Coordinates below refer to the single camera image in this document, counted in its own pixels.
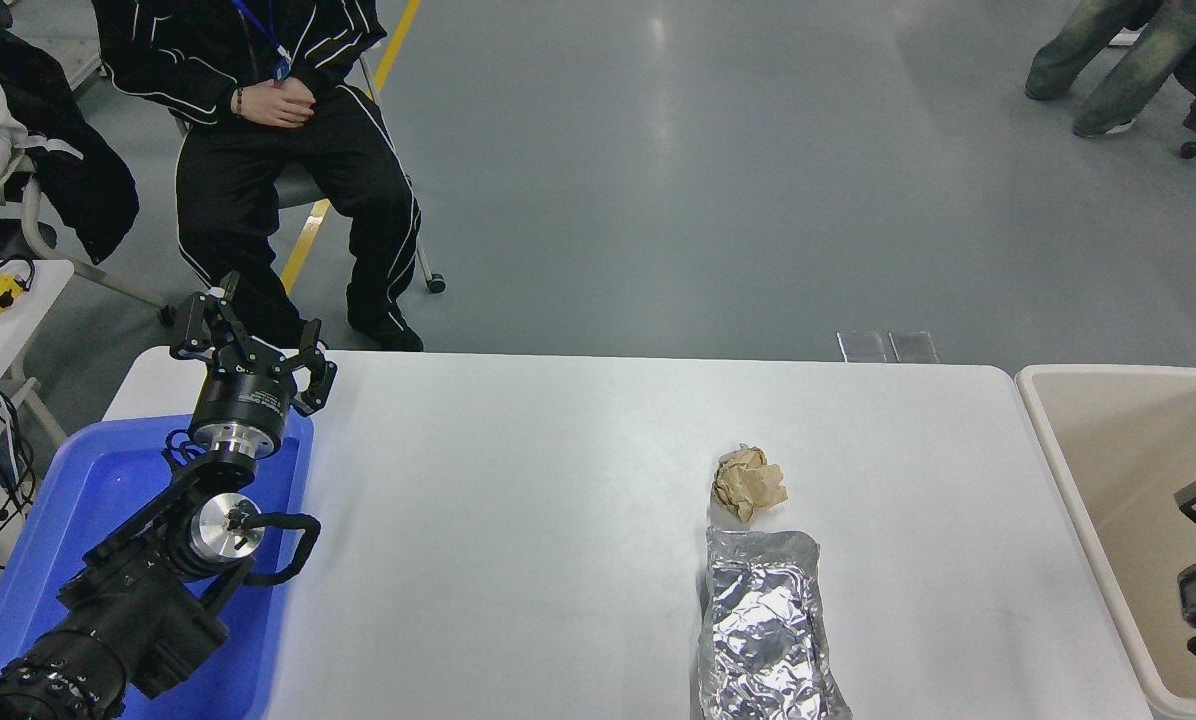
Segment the person's right hand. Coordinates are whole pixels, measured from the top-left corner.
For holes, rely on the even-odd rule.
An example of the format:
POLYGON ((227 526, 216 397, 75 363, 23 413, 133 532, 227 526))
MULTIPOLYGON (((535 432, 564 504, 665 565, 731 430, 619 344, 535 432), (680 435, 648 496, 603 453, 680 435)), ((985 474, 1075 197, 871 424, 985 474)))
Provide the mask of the person's right hand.
POLYGON ((304 117, 298 112, 300 105, 293 104, 281 89, 254 85, 238 89, 236 96, 236 112, 249 122, 277 128, 295 128, 303 123, 304 117))

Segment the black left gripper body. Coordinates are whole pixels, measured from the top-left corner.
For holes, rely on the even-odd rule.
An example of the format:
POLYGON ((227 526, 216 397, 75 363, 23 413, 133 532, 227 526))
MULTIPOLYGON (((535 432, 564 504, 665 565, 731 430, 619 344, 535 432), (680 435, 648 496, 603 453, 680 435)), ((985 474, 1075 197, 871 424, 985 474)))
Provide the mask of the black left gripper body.
POLYGON ((194 433, 231 423, 281 433, 293 396, 291 376, 208 370, 194 410, 194 433))

